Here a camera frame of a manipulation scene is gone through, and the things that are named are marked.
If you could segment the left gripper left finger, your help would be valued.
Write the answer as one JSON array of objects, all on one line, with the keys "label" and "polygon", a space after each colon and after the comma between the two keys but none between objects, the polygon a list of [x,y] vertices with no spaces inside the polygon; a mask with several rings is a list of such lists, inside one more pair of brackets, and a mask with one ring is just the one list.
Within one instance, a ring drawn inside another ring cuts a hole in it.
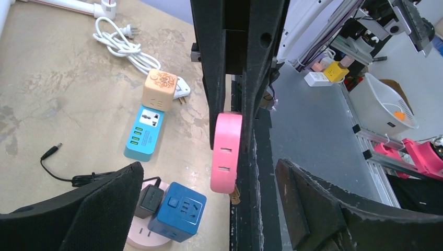
[{"label": "left gripper left finger", "polygon": [[1,250],[123,250],[144,177],[134,162],[102,180],[1,214]]}]

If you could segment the black power adapter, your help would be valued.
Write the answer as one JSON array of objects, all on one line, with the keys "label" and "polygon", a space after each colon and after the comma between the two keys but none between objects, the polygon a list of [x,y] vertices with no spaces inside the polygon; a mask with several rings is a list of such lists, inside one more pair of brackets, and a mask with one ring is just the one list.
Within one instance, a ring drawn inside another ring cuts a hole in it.
[{"label": "black power adapter", "polygon": [[[42,168],[53,178],[64,181],[64,182],[70,182],[73,187],[82,187],[84,185],[90,184],[94,181],[102,180],[105,177],[113,174],[113,172],[107,172],[107,173],[94,173],[92,172],[90,175],[77,175],[72,177],[71,179],[66,179],[59,177],[55,174],[53,174],[51,171],[49,171],[46,166],[44,165],[44,161],[55,154],[59,148],[62,146],[62,143],[59,143],[58,145],[52,146],[49,150],[47,150],[41,157],[40,157],[40,165]],[[164,190],[160,188],[161,184],[161,178],[160,177],[151,177],[144,179],[143,182],[146,181],[155,181],[154,184],[148,184],[145,188],[142,189],[137,206],[135,209],[134,215],[140,219],[145,219],[149,216],[152,216],[155,214],[160,207],[160,203],[164,196]]]}]

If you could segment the teal power strip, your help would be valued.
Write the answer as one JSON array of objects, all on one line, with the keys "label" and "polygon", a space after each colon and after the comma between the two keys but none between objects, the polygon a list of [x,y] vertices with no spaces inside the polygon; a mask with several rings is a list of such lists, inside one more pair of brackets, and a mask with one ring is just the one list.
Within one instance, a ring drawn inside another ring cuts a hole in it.
[{"label": "teal power strip", "polygon": [[150,161],[156,149],[164,115],[163,111],[140,106],[125,144],[125,157],[140,162]]}]

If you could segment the pink square plug adapter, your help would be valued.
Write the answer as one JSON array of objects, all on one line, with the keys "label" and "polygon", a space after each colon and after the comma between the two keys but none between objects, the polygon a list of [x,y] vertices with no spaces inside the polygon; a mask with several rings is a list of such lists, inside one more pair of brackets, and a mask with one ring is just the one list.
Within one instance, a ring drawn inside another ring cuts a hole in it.
[{"label": "pink square plug adapter", "polygon": [[234,112],[220,113],[217,117],[210,188],[213,192],[228,194],[231,204],[240,203],[236,186],[240,150],[242,115]]}]

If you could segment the blue cube socket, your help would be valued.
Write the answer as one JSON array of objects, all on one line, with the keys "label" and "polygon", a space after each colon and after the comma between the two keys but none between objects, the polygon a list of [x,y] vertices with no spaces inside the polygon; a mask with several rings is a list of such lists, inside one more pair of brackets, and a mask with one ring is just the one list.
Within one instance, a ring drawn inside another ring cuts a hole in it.
[{"label": "blue cube socket", "polygon": [[148,229],[182,243],[193,237],[199,228],[207,197],[180,183],[172,182]]}]

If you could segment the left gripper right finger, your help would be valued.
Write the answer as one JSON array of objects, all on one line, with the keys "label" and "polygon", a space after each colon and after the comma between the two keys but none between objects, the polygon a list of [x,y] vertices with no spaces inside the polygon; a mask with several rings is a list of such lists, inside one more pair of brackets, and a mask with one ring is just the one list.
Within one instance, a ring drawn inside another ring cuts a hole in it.
[{"label": "left gripper right finger", "polygon": [[287,159],[275,170],[293,250],[442,250],[442,216],[391,207]]}]

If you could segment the tan cube plug adapter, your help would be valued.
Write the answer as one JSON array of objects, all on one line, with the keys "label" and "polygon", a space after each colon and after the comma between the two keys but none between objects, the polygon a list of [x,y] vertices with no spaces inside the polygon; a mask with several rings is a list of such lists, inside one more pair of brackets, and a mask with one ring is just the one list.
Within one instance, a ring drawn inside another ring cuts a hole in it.
[{"label": "tan cube plug adapter", "polygon": [[163,112],[172,107],[178,77],[174,74],[151,69],[146,77],[142,93],[142,105]]}]

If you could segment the round pink power socket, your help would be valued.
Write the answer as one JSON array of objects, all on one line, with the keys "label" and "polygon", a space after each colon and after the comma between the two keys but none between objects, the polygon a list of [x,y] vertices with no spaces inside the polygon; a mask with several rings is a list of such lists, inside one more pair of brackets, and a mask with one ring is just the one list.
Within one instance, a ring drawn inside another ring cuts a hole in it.
[{"label": "round pink power socket", "polygon": [[163,246],[171,239],[148,229],[148,224],[160,208],[169,185],[160,177],[144,179],[136,204],[135,213],[126,242],[140,250],[150,250]]}]

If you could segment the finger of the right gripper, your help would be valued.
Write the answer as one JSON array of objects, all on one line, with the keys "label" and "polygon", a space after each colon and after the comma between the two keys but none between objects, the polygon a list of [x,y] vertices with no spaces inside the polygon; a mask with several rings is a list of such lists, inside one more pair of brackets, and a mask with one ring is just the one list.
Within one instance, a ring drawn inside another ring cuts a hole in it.
[{"label": "finger of the right gripper", "polygon": [[250,1],[246,64],[242,72],[241,148],[250,149],[253,120],[264,93],[264,79],[275,57],[290,1]]},{"label": "finger of the right gripper", "polygon": [[191,1],[196,43],[209,109],[209,141],[215,146],[215,127],[225,104],[224,1]]}]

